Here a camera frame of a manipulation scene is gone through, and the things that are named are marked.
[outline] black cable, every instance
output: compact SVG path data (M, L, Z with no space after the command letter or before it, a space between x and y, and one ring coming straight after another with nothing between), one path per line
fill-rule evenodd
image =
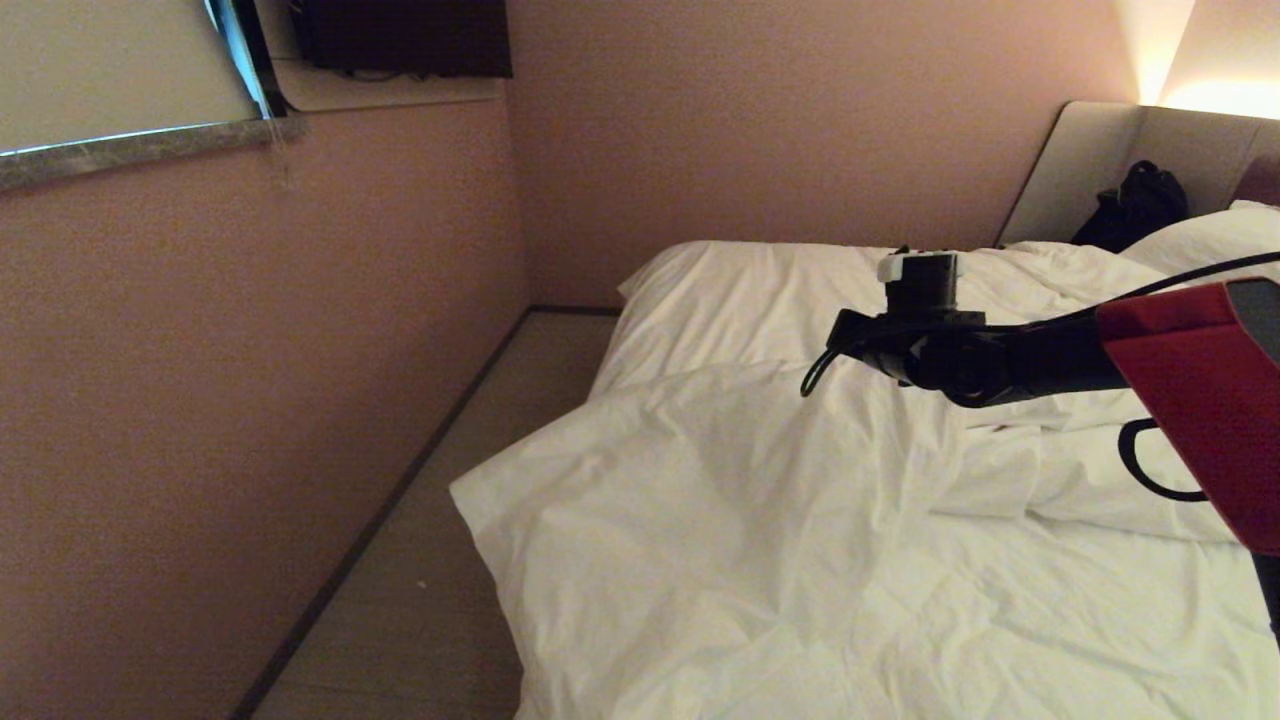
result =
M1080 315L1088 315L1089 313L1093 313L1094 310L1098 309L1100 305L1105 305L1106 302L1115 302L1116 300L1128 300L1130 297L1138 297L1140 295L1151 295L1152 292L1160 292L1161 290L1174 287L1175 284L1180 284L1184 282L1198 281L1208 275L1216 275L1219 273L1229 273L1231 270L1239 270L1240 268L1252 268L1253 265L1266 265L1267 263L1280 263L1280 252L1260 252L1257 255L1245 255L1244 258L1236 258L1235 260L1224 260L1222 263L1215 263L1204 268L1197 268L1194 270L1179 273L1176 275L1167 277L1162 281L1156 281L1151 284L1144 284L1138 290L1130 290L1129 292L1121 296L1112 297L1111 300L1100 302L1098 305L1091 305L1088 307L1083 307L1074 313L1068 313L1066 315L1061 315L1059 318L1050 318L1047 320L1037 320L1034 323L1028 323L1028 325L1023 327L1037 327L1044 323L1052 323L1055 320L1065 320L1066 318L1079 318ZM1005 329L1014 327L1016 325L1005 325L998 328L996 325L992 325L992 328L995 329Z
M818 380L822 379L822 374L827 372L831 361L840 355L835 350L824 350L822 355L809 366L809 372L805 373L804 380L800 383L800 397L809 397L813 388L818 387Z
M362 77L362 76L356 74L356 70L333 70L333 72L337 73L338 77L340 77L343 79L349 79L352 82L390 82L390 81L401 77L402 74L404 74L404 73L396 73L396 72L393 72L393 73L388 73L385 76Z
M1156 420L1151 418L1143 418L1142 420L1129 420L1120 428L1120 460L1124 461L1125 469L1129 474L1134 477L1135 480L1142 483L1142 487L1149 489L1151 492L1164 497L1166 500L1176 500L1178 502L1204 502L1208 496L1204 491L1181 491L1171 489L1151 479L1147 473L1142 470L1142 465L1138 464L1138 433L1143 430L1151 430L1158 428Z

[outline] bedding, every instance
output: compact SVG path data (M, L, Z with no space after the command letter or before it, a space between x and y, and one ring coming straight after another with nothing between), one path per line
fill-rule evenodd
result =
M887 252L663 252L591 400L452 486L518 717L1272 716L1248 553L1120 466L1132 393L972 411L837 361L800 398L838 307L882 309ZM961 307L998 323L1164 277L1068 245L966 260Z
M1236 200L1228 210L1156 231L1120 255L1172 275L1213 263L1275 251L1280 251L1280 208ZM1197 282L1245 277L1266 277L1280 282L1280 264L1245 268Z

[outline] baseboard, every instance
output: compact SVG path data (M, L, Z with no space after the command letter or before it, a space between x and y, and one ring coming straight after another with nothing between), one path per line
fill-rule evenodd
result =
M347 579L347 575L351 574L351 570L356 566L356 562L360 560L360 556L364 555L365 550L369 547L369 543L372 542L374 536L376 536L378 530L381 529L383 523L385 523L387 519L390 516L392 510L396 509L396 503L399 502L399 500L408 491L410 486L413 483L413 479L417 478L419 473L422 471L422 466L426 465L428 459L431 456L433 452L435 452L435 448L439 447L440 442L444 439L444 436L448 434L449 428L453 427L453 423L458 419L458 415L462 414L462 409L466 407L467 402L471 401L476 391L480 388L480 384L484 383L485 378L489 377L489 373L493 370L493 366L498 364L498 360L502 357L503 352L507 351L507 347L511 345L511 341L516 337L516 333L520 332L520 328L524 327L525 320L529 319L529 314L534 311L541 311L541 313L562 311L562 310L540 310L540 307L541 306L526 307L525 311L521 313L520 318L512 325L507 336L502 338L502 342L498 343L498 347L493 351L492 355L489 355L489 359L485 360L484 366L480 368L480 372L476 374L475 379L471 380L471 384L468 384L466 389L462 391L462 396L458 397L458 401L454 402L453 407L449 409L448 415L444 416L444 420L440 423L439 428L436 428L435 432L431 433L431 437L428 438L426 445L422 446L422 450L410 464L408 469L404 470L403 475L401 475L401 479L396 483L396 487L392 489L390 495L383 502L381 507L378 510L374 518L365 525L365 529L361 530L360 536L356 537L356 542L353 542L351 544L351 548L347 550L347 553L343 555L342 561L338 562L338 566L334 569L333 574L329 575L329 579L325 580L324 585L320 587L320 591L316 593L316 596L311 598L310 603L307 603L307 607L302 612L302 616L298 618L298 620L293 624L293 628L289 629L289 634L285 637L284 642L280 643L280 647L276 648L275 655L271 656L271 660L266 664L266 667L262 670L262 673L259 674L257 680L253 682L253 685L248 689L248 692L244 693L244 697L241 698L239 705L236 706L236 710L230 715L232 720L250 720L253 716L253 712L257 711L257 707L262 703L262 701L266 700L266 693L271 691L271 685L274 685L275 680L279 679L282 673L284 673L284 667L289 664L289 660L293 659L293 655L298 651L300 647L302 647L302 641L306 639L307 633L311 632L312 625L316 624L316 621L320 619L320 615L324 612L325 607L329 606L329 601L333 600L333 596L338 593L338 588L342 587L342 583Z
M582 305L530 305L530 313L559 313L562 315L604 315L617 318L622 314L618 307L588 307Z

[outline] window sill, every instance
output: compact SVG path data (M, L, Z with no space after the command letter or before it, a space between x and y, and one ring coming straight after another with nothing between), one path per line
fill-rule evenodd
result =
M165 129L12 152L0 155L0 191L133 163L271 142L273 123L284 140L301 137L307 129L306 120L294 115L276 120Z

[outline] red panel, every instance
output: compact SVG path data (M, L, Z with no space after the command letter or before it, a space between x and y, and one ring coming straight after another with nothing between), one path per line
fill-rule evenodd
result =
M1098 307L1107 354L1242 543L1280 555L1280 366L1225 284Z

